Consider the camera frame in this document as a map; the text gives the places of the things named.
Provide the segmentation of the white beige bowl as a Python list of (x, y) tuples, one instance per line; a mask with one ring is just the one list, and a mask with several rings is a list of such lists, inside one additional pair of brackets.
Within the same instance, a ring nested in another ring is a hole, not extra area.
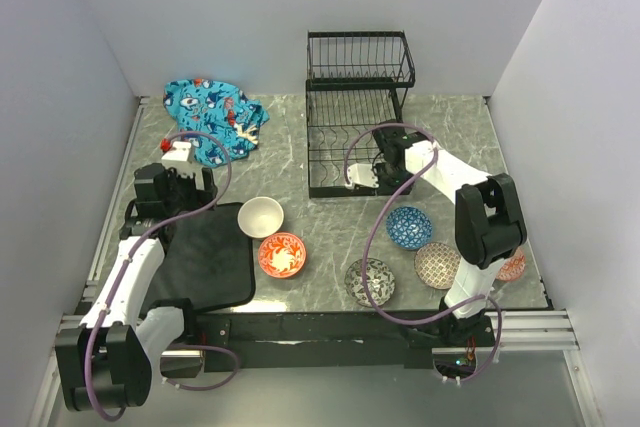
[(264, 239), (282, 227), (284, 210), (273, 198), (254, 197), (241, 206), (237, 222), (247, 236)]

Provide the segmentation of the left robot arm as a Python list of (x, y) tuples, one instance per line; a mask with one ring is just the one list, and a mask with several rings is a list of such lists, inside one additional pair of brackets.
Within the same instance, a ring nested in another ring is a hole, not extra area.
[(186, 349), (199, 339), (186, 298), (161, 302), (147, 320), (139, 315), (177, 222), (212, 210), (225, 191), (211, 169), (183, 162), (137, 169), (134, 192), (102, 291), (79, 325), (61, 331), (54, 344), (67, 409), (92, 410), (107, 422), (146, 402), (152, 369), (171, 343)]

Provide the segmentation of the black wire dish rack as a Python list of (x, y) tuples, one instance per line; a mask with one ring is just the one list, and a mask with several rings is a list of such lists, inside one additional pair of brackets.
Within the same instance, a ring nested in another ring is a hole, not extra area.
[(377, 196), (345, 186), (349, 165), (373, 165), (368, 130), (400, 122), (415, 65), (402, 31), (310, 31), (305, 82), (309, 196)]

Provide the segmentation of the black leaf pattern bowl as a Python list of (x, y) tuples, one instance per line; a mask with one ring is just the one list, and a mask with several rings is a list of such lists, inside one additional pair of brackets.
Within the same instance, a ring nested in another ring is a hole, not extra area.
[[(362, 260), (359, 259), (347, 268), (344, 276), (345, 290), (357, 304), (370, 307), (371, 303), (363, 287), (361, 267)], [(394, 273), (386, 263), (379, 259), (367, 259), (366, 280), (369, 292), (379, 306), (387, 303), (395, 293)]]

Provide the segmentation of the orange floral bowl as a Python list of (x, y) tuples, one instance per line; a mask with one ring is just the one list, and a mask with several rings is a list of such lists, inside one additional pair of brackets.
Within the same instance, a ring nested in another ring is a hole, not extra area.
[(258, 263), (263, 272), (275, 279), (295, 276), (306, 262), (303, 241), (292, 233), (279, 232), (264, 239), (258, 250)]

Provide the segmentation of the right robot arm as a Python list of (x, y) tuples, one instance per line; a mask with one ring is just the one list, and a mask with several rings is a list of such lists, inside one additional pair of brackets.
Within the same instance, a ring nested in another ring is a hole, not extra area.
[(440, 338), (460, 345), (486, 318), (486, 307), (498, 304), (490, 298), (493, 283), (504, 263), (527, 240), (527, 230), (516, 184), (500, 173), (478, 170), (442, 148), (426, 130), (399, 122), (384, 122), (368, 130), (370, 134), (395, 130), (398, 135), (383, 137), (382, 146), (397, 145), (403, 153), (409, 177), (386, 201), (366, 240), (367, 258), (374, 236), (400, 194), (423, 180), (445, 195), (454, 206), (454, 237), (461, 256), (453, 285), (441, 299), (439, 312), (426, 318), (408, 320), (385, 312), (373, 299), (366, 267), (361, 267), (363, 289), (371, 307), (384, 319), (417, 327), (438, 322)]

